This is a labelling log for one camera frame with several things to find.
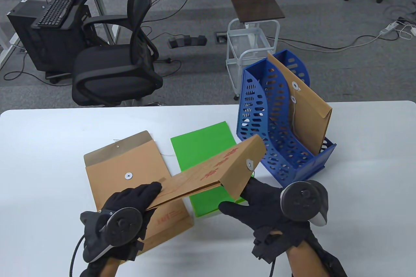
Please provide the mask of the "person's left hand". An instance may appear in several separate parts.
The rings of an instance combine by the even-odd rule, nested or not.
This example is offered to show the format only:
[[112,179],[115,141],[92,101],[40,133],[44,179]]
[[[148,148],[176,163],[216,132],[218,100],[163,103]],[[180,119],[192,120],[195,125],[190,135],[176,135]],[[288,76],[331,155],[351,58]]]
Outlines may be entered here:
[[143,218],[143,224],[137,238],[145,239],[147,226],[156,209],[147,210],[162,190],[160,182],[143,184],[136,188],[127,188],[111,195],[102,207],[103,210],[118,211],[122,208],[135,208]]

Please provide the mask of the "person's right hand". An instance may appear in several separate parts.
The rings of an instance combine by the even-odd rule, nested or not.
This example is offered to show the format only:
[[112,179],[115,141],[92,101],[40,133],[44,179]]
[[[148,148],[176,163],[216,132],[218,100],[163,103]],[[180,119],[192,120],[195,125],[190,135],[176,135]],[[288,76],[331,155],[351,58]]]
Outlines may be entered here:
[[286,251],[302,242],[317,243],[308,221],[295,222],[284,216],[280,204],[282,191],[251,177],[240,195],[248,205],[223,201],[218,208],[250,227],[257,246],[279,246]]

